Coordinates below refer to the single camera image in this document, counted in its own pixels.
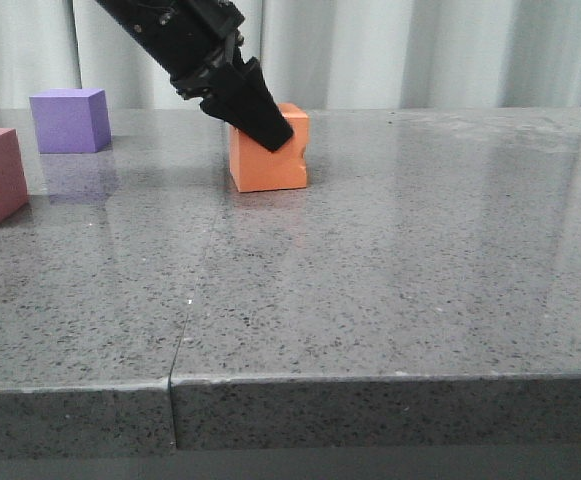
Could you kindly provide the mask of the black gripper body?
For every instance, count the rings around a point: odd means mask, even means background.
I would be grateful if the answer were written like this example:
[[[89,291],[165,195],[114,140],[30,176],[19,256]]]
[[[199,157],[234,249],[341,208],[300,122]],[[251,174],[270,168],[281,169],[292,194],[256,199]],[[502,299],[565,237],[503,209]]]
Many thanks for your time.
[[[244,16],[231,1],[101,1],[99,5],[168,73],[184,99],[225,99],[245,85]]]

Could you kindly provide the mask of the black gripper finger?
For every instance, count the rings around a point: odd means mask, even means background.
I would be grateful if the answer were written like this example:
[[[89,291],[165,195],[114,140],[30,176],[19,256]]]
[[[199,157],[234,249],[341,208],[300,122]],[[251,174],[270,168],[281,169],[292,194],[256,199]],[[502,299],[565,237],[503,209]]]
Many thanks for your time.
[[[256,57],[246,63],[225,63],[211,71],[208,81],[209,94],[200,104],[204,113],[236,127],[270,152],[293,137]]]

